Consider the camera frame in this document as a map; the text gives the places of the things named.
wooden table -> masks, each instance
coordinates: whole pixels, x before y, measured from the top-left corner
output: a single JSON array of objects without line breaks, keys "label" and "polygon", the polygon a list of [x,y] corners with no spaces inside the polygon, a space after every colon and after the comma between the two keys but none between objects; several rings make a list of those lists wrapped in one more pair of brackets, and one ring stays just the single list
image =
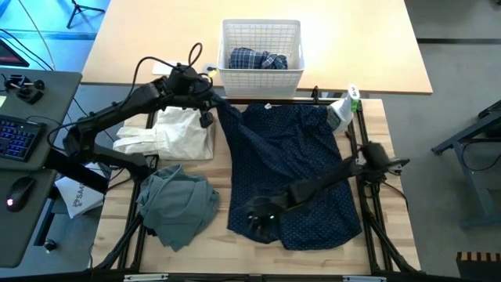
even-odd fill
[{"label": "wooden table", "polygon": [[[195,68],[217,63],[224,19],[301,21],[305,72],[299,89],[431,94],[430,81],[403,0],[113,0],[83,71],[82,83],[131,84],[144,56],[188,60],[196,42],[204,51]],[[146,61],[137,82],[156,78]],[[218,77],[215,86],[222,83]]]},{"label": "wooden table", "polygon": [[[380,99],[363,100],[369,139],[381,143],[389,156],[393,156],[390,132]],[[202,173],[221,195],[218,213],[206,230],[193,242],[178,252],[161,245],[157,237],[147,236],[142,254],[142,272],[169,273],[267,273],[267,274],[368,274],[366,241],[363,233],[339,248],[322,251],[288,251],[279,241],[260,244],[226,229],[231,194],[231,157],[224,132],[217,121],[215,128],[215,156],[211,161],[184,161],[186,173]],[[125,126],[144,128],[146,115],[135,116]],[[343,157],[351,156],[349,140],[343,133],[336,134],[336,141]],[[159,168],[178,162],[161,161]],[[128,178],[123,172],[112,183]],[[388,183],[401,189],[397,176],[388,174]],[[359,212],[359,199],[355,179],[350,179]],[[128,206],[132,195],[132,182],[122,184],[106,195],[103,213],[94,241],[94,262],[101,262],[124,232]],[[405,201],[395,191],[381,186],[380,200],[384,213],[387,235],[411,266],[419,269],[413,232]],[[135,236],[131,240],[129,260],[135,249]],[[380,266],[383,259],[378,239],[374,240]]]}]

white cloth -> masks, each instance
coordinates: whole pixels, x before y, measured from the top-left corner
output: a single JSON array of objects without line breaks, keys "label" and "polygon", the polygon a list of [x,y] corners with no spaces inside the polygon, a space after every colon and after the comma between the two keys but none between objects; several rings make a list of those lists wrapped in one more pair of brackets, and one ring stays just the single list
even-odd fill
[{"label": "white cloth", "polygon": [[152,129],[120,128],[113,149],[126,154],[158,154],[161,160],[210,160],[214,157],[214,125],[202,128],[198,110],[167,107],[157,113]]}]

folded plaid shirt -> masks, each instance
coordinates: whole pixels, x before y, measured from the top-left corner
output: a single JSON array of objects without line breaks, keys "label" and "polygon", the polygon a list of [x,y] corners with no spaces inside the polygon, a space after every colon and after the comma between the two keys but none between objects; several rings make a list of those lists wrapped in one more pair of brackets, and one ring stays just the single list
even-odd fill
[{"label": "folded plaid shirt", "polygon": [[229,56],[230,69],[286,70],[287,58],[270,52],[255,52],[249,48],[235,48]]}]

white laundry basket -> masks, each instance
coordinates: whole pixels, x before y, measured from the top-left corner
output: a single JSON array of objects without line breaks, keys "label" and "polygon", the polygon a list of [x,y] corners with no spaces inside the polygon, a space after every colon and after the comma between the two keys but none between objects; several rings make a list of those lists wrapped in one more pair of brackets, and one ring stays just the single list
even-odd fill
[{"label": "white laundry basket", "polygon": [[[287,57],[287,70],[229,69],[235,48]],[[227,96],[294,96],[305,69],[299,20],[223,20],[218,69]]]}]

keyboard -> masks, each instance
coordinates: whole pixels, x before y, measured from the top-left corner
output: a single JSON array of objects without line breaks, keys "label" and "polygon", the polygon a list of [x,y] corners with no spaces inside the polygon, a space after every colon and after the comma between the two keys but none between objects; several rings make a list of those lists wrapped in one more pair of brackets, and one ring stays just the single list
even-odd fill
[{"label": "keyboard", "polygon": [[27,162],[46,124],[0,115],[0,157]]}]

